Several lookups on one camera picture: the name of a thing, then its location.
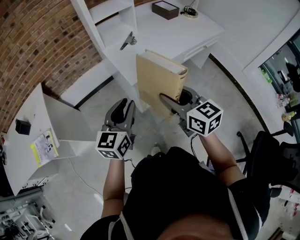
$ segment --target brick wall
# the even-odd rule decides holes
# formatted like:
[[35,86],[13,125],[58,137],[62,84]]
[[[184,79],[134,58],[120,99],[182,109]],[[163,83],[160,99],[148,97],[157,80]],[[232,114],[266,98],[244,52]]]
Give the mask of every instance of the brick wall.
[[38,83],[58,97],[100,61],[70,0],[0,0],[0,131]]

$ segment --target book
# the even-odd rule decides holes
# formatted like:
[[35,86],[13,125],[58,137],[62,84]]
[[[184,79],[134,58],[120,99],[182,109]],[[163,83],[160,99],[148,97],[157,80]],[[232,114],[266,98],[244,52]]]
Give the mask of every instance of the book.
[[45,131],[31,145],[38,167],[45,165],[58,156],[51,130]]
[[140,99],[164,117],[172,113],[160,101],[164,93],[178,101],[188,68],[160,54],[146,50],[136,55],[137,85]]

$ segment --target person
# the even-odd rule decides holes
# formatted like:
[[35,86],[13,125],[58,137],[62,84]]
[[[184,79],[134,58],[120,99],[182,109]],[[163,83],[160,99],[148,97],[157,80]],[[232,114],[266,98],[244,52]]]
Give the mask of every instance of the person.
[[102,217],[81,240],[255,239],[269,212],[268,181],[246,178],[214,133],[200,139],[216,175],[172,147],[139,162],[125,205],[124,161],[111,159]]

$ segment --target cable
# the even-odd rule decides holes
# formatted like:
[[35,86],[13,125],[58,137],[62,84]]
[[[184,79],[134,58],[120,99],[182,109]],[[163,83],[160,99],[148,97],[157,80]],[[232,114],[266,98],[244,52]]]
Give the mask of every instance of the cable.
[[183,8],[183,11],[180,12],[180,14],[185,13],[185,14],[187,14],[187,15],[196,16],[197,11],[196,11],[195,9],[192,8],[194,2],[195,2],[195,0],[192,1],[192,3],[191,3],[190,5],[185,6],[185,7]]
[[194,155],[195,158],[197,158],[197,156],[196,156],[195,150],[194,150],[194,148],[193,148],[193,139],[194,139],[195,137],[197,137],[197,136],[198,136],[198,134],[195,134],[195,135],[192,136],[192,138],[191,138],[191,149],[192,149],[192,153],[193,153],[193,155]]
[[131,162],[131,164],[132,164],[132,166],[133,166],[133,168],[135,168],[135,166],[133,165],[133,162],[132,162],[132,158],[130,158],[130,159],[127,159],[127,160],[124,160],[124,162],[127,162],[127,161],[130,161],[130,162]]
[[75,174],[76,174],[76,175],[84,182],[84,184],[85,184],[86,186],[88,186],[89,188],[93,189],[95,192],[99,193],[95,188],[93,188],[93,187],[91,187],[89,184],[87,184],[87,183],[86,183],[86,182],[78,175],[78,173],[76,172],[76,170],[75,170],[75,168],[74,168],[74,166],[73,166],[73,163],[71,162],[70,159],[69,159],[69,162],[70,162],[70,164],[72,165]]

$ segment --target white desk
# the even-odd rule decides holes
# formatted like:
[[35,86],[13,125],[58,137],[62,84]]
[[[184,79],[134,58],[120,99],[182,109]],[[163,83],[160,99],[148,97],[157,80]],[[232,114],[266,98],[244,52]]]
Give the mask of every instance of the white desk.
[[[184,7],[175,0],[168,0],[168,2],[180,9]],[[152,2],[149,2],[135,8],[138,28],[138,32],[134,34],[137,39],[136,45],[128,45],[120,51],[124,41],[120,39],[119,42],[104,50],[109,61],[132,86],[137,83],[136,54],[148,49],[183,63],[188,59],[180,58],[182,54],[212,39],[215,39],[213,43],[216,43],[223,32],[219,25],[202,13],[199,13],[196,19],[179,14],[178,17],[167,20],[153,13],[151,5]]]
[[[186,5],[182,4],[182,0],[166,1],[179,7],[180,11]],[[90,10],[84,0],[71,2],[99,54],[105,59],[108,72],[141,112],[147,109],[147,105],[140,100],[136,85],[137,54],[148,49],[178,63],[191,59],[201,68],[211,46],[223,32],[219,25],[202,13],[196,19],[181,14],[171,20],[164,19],[152,12],[154,1],[134,7],[133,0],[127,0],[126,6],[116,0],[107,0]],[[95,25],[97,21],[104,20],[107,13],[119,14]],[[131,31],[137,43],[121,51],[120,47]]]
[[[16,132],[16,119],[31,124],[30,135]],[[30,144],[49,129],[52,130],[59,154],[57,159],[75,157],[79,154],[76,145],[94,144],[96,139],[80,111],[43,94],[39,84],[22,105],[5,136],[7,145],[4,146],[4,151],[7,155],[7,165],[4,169],[15,195],[36,171],[39,178],[55,174],[52,164],[48,163],[38,168],[30,148]]]

